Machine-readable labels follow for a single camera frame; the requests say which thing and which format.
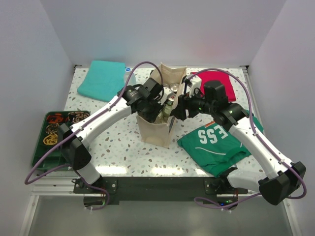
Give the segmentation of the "beige canvas bag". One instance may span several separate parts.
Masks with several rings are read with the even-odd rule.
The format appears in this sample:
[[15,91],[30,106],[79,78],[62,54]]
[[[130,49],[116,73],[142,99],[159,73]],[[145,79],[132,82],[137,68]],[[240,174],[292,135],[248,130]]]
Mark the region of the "beige canvas bag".
[[[162,73],[163,82],[165,84],[171,85],[178,83],[179,92],[184,91],[184,85],[181,84],[181,81],[187,75],[186,66],[171,68],[162,63],[158,68]],[[137,115],[136,118],[140,130],[141,141],[159,147],[169,147],[178,121],[174,116],[169,116],[167,120],[163,120],[160,123],[149,123],[139,115]]]

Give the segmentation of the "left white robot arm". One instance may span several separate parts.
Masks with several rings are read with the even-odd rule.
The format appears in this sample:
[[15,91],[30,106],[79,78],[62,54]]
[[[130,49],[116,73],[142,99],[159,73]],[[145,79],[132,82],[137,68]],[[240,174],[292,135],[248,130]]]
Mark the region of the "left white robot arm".
[[91,193],[102,187],[101,175],[91,163],[88,148],[107,128],[133,113],[154,122],[172,91],[149,78],[142,85],[124,86],[114,98],[97,112],[71,127],[63,124],[58,130],[59,151],[74,171],[85,180]]

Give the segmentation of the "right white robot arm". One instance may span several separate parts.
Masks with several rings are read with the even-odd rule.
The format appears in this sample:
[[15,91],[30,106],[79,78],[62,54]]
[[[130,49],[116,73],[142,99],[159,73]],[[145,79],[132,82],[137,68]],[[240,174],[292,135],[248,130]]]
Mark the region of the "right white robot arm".
[[214,121],[238,139],[264,170],[265,177],[234,169],[221,177],[219,187],[224,193],[243,188],[261,195],[268,203],[278,205],[284,199],[301,199],[307,188],[303,180],[306,167],[302,162],[292,162],[258,130],[252,111],[228,101],[224,85],[217,80],[201,83],[194,76],[183,79],[184,90],[179,93],[177,119],[193,118],[197,114],[211,115]]

